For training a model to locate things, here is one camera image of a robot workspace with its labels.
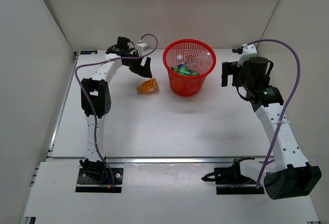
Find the red label cola bottle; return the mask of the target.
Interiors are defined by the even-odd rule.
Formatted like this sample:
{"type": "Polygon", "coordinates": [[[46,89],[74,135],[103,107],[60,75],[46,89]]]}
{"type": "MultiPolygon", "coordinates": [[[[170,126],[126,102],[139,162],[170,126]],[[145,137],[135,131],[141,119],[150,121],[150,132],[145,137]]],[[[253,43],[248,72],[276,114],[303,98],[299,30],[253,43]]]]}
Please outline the red label cola bottle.
{"type": "Polygon", "coordinates": [[[195,69],[197,67],[197,58],[193,55],[185,56],[184,66],[186,66],[189,69],[195,69]]]}

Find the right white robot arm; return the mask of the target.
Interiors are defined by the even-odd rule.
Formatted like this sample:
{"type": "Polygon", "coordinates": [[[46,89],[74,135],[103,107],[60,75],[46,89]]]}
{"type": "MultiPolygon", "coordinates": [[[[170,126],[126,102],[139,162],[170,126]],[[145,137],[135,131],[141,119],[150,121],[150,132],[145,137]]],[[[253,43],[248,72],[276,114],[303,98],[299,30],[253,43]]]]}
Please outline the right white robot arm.
{"type": "Polygon", "coordinates": [[[274,161],[235,158],[230,167],[214,168],[202,181],[215,182],[218,195],[266,193],[273,200],[307,196],[322,176],[298,146],[285,115],[286,102],[269,83],[272,69],[273,62],[264,57],[222,64],[222,86],[232,76],[232,86],[246,90],[243,100],[250,102],[261,121],[274,161]]]}

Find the blue label water bottle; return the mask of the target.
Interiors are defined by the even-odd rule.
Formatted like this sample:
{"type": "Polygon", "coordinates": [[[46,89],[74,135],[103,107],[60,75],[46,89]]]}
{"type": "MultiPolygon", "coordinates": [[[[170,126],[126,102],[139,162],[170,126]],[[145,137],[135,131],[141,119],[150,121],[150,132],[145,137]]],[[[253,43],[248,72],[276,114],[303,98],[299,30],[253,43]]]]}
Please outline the blue label water bottle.
{"type": "Polygon", "coordinates": [[[178,55],[176,60],[177,60],[177,66],[176,67],[184,67],[185,58],[182,55],[178,55]]]}

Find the orange juice bottle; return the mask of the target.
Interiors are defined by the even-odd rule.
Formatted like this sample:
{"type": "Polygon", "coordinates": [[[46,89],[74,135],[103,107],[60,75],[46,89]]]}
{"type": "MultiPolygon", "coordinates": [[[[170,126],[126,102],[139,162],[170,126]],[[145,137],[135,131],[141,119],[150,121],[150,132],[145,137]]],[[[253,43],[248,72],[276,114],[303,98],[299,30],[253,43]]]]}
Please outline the orange juice bottle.
{"type": "Polygon", "coordinates": [[[148,95],[159,92],[159,85],[155,78],[149,79],[136,87],[139,95],[148,95]]]}

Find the green soda bottle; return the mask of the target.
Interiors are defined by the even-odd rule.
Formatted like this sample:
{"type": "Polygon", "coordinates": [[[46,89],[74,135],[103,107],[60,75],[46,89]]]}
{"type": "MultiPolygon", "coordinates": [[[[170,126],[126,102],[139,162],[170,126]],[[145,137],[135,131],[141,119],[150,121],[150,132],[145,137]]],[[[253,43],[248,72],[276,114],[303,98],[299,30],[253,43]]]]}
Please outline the green soda bottle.
{"type": "Polygon", "coordinates": [[[177,67],[174,67],[174,68],[172,68],[172,70],[175,73],[177,73],[177,74],[179,74],[181,76],[186,76],[186,77],[197,77],[197,76],[200,75],[200,73],[198,71],[191,70],[191,69],[189,69],[189,68],[187,68],[185,66],[182,66],[182,65],[177,66],[177,67]]]}

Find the clear crushed plastic bottle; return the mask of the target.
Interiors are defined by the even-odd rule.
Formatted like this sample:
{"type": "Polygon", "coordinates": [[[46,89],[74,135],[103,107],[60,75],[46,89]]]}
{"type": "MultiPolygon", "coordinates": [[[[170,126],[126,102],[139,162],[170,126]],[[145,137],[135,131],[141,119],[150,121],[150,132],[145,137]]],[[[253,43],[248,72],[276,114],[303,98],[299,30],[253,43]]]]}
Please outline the clear crushed plastic bottle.
{"type": "Polygon", "coordinates": [[[212,64],[212,55],[209,51],[201,51],[197,58],[197,66],[199,68],[207,68],[212,64]]]}

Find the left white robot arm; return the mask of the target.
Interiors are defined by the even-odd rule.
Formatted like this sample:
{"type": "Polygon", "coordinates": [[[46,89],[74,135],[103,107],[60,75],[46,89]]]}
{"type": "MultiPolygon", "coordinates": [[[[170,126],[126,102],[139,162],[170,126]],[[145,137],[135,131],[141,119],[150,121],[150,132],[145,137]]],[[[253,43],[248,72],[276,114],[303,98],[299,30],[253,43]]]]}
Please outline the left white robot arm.
{"type": "Polygon", "coordinates": [[[104,125],[112,105],[109,83],[121,66],[141,77],[151,78],[150,45],[143,41],[134,44],[126,37],[107,49],[104,59],[96,62],[98,69],[89,78],[77,79],[81,89],[81,107],[87,121],[87,152],[80,165],[96,184],[115,186],[113,171],[104,151],[104,125]]]}

